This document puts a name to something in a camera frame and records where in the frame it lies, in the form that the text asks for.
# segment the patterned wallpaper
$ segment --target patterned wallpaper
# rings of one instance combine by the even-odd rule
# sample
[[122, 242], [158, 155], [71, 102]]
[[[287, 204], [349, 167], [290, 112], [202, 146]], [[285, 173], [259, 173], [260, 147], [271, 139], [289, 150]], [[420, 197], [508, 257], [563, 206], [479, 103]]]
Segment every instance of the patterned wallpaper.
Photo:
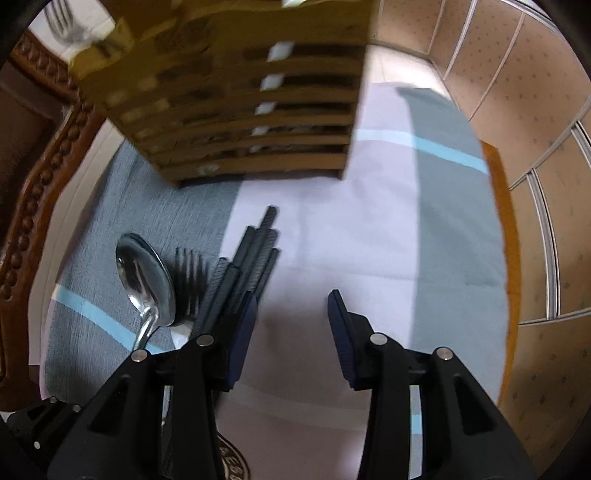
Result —
[[446, 0], [439, 29], [431, 47], [431, 59], [443, 75], [452, 59], [470, 8], [470, 0]]
[[591, 403], [591, 317], [519, 328], [501, 411], [543, 472]]
[[377, 39], [426, 53], [440, 6], [441, 0], [384, 0]]
[[470, 118], [501, 64], [521, 12], [499, 0], [479, 0], [446, 86]]
[[538, 175], [556, 238], [561, 313], [591, 307], [591, 170], [573, 137]]
[[589, 78], [570, 46], [526, 17], [472, 126], [498, 148], [511, 184], [564, 131], [589, 93]]
[[540, 221], [530, 186], [523, 181], [511, 192], [521, 247], [521, 320], [546, 316], [546, 267]]

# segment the metal spoon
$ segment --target metal spoon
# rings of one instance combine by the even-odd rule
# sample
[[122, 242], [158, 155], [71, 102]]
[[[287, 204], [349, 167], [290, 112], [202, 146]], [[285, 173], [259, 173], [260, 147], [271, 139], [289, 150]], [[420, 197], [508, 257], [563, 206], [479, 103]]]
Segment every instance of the metal spoon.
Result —
[[121, 235], [115, 257], [121, 283], [141, 315], [142, 325], [132, 350], [145, 348], [156, 329], [174, 322], [173, 283], [158, 254], [135, 233]]

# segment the spoon handle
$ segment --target spoon handle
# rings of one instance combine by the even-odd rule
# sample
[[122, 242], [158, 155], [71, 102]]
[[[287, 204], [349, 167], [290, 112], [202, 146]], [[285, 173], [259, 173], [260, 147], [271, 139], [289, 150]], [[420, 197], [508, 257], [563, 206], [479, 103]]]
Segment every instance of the spoon handle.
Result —
[[154, 333], [154, 325], [156, 324], [156, 320], [158, 320], [156, 309], [148, 309], [142, 314], [141, 320], [142, 326], [139, 328], [138, 334], [135, 336], [135, 342], [131, 348], [132, 351], [137, 350], [138, 348], [145, 348], [148, 339]]

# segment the metal screw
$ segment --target metal screw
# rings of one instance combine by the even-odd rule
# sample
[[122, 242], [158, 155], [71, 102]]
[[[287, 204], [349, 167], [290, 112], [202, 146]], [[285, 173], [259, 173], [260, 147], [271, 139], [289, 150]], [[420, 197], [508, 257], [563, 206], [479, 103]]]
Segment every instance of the metal screw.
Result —
[[131, 359], [134, 362], [143, 362], [148, 358], [148, 352], [146, 350], [137, 349], [131, 354]]
[[437, 349], [437, 356], [441, 360], [451, 360], [453, 358], [453, 352], [446, 346], [442, 346]]
[[371, 337], [369, 337], [369, 341], [374, 345], [386, 345], [386, 343], [388, 343], [388, 337], [383, 333], [373, 333]]
[[199, 335], [197, 337], [197, 344], [199, 346], [210, 346], [210, 345], [213, 345], [215, 340], [216, 339], [213, 337], [213, 335], [209, 335], [208, 333], [205, 333], [205, 334]]

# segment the fork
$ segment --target fork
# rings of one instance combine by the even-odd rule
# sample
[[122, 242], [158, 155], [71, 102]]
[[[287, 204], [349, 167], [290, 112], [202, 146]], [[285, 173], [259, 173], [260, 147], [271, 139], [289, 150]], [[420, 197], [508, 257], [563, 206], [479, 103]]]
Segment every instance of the fork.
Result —
[[178, 248], [174, 252], [174, 291], [177, 304], [175, 323], [194, 322], [206, 289], [207, 271], [203, 257], [193, 250]]
[[122, 50], [112, 40], [105, 40], [90, 33], [90, 30], [78, 22], [68, 0], [53, 0], [44, 9], [45, 18], [53, 37], [63, 45], [88, 46], [96, 44], [107, 56], [107, 46]]

